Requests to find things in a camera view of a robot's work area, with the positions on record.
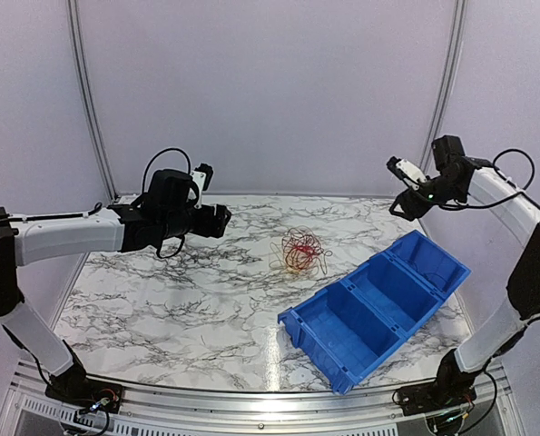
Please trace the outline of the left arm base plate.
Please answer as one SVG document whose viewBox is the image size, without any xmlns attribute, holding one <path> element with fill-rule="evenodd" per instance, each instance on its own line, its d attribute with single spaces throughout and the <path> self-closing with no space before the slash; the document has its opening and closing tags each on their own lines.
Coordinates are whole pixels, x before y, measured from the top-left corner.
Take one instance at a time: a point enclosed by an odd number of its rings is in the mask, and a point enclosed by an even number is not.
<svg viewBox="0 0 540 436">
<path fill-rule="evenodd" d="M 109 413 L 117 413 L 121 407 L 123 392 L 124 388 L 121 384 L 86 380 L 83 386 L 79 386 L 71 393 L 62 391 L 59 385 L 48 385 L 45 389 L 45 396 L 84 409 L 90 409 L 100 400 L 107 399 L 108 403 L 102 405 L 101 409 Z"/>
</svg>

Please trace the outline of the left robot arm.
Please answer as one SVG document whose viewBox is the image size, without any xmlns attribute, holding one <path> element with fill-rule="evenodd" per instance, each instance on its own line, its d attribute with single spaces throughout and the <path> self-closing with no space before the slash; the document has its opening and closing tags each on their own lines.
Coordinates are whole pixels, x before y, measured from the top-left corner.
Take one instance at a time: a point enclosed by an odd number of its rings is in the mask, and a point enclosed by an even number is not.
<svg viewBox="0 0 540 436">
<path fill-rule="evenodd" d="M 72 349 L 47 325 L 20 290 L 17 270 L 42 260 L 80 253 L 131 253 L 186 235 L 221 238 L 231 219 L 221 204 L 202 201 L 212 169 L 159 170 L 131 203 L 98 205 L 90 212 L 11 214 L 0 207 L 0 325 L 50 374 L 54 390 L 75 404 L 93 397 L 93 383 Z"/>
</svg>

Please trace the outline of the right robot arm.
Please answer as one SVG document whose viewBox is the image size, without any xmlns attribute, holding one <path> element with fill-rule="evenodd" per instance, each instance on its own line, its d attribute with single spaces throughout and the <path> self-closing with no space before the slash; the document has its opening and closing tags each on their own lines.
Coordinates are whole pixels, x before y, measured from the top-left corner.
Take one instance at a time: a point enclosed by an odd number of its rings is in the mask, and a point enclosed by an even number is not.
<svg viewBox="0 0 540 436">
<path fill-rule="evenodd" d="M 540 204 L 525 185 L 504 173 L 496 158 L 468 155 L 459 137 L 444 135 L 431 148 L 434 176 L 407 159 L 388 159 L 387 168 L 405 185 L 391 213 L 413 221 L 432 208 L 490 212 L 517 245 L 503 301 L 469 339 L 442 358 L 435 379 L 422 389 L 436 406 L 446 407 L 540 322 Z"/>
</svg>

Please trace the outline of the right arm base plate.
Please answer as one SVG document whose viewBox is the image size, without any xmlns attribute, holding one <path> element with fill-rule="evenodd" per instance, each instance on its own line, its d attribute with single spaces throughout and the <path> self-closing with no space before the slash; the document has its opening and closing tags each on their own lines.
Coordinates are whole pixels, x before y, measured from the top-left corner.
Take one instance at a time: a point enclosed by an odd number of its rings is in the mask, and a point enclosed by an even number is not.
<svg viewBox="0 0 540 436">
<path fill-rule="evenodd" d="M 440 391 L 434 381 L 402 386 L 395 390 L 392 396 L 392 401 L 401 408 L 405 416 L 469 405 L 475 399 L 474 387 Z"/>
</svg>

